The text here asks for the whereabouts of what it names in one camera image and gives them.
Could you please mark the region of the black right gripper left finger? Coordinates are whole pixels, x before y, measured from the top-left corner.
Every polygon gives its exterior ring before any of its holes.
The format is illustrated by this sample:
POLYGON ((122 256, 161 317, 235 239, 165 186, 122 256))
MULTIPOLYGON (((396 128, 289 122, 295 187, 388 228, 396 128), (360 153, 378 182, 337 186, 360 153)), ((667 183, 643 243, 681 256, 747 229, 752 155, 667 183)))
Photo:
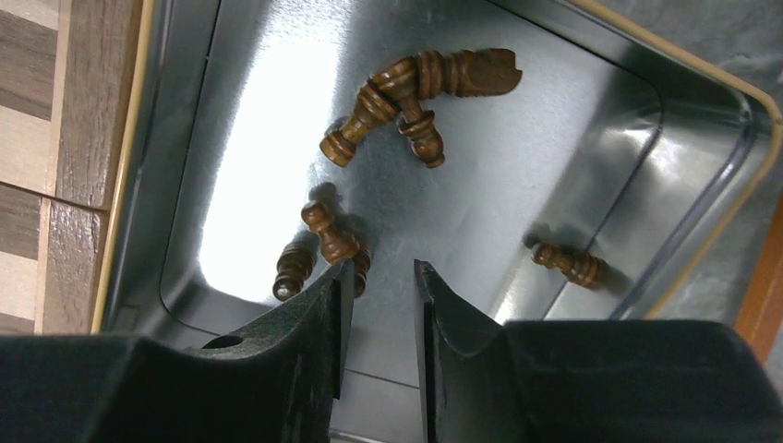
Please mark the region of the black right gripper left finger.
POLYGON ((326 442, 354 266, 199 349, 134 334, 1 340, 5 442, 326 442))

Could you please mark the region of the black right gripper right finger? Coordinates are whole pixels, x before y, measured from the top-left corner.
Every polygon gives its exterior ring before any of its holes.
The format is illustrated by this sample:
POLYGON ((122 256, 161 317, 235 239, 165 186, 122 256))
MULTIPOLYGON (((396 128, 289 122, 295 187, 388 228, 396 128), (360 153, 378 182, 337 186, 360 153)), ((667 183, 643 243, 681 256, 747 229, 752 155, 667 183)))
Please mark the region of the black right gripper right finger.
POLYGON ((778 442, 782 403, 723 324, 499 324, 414 264, 428 442, 778 442))

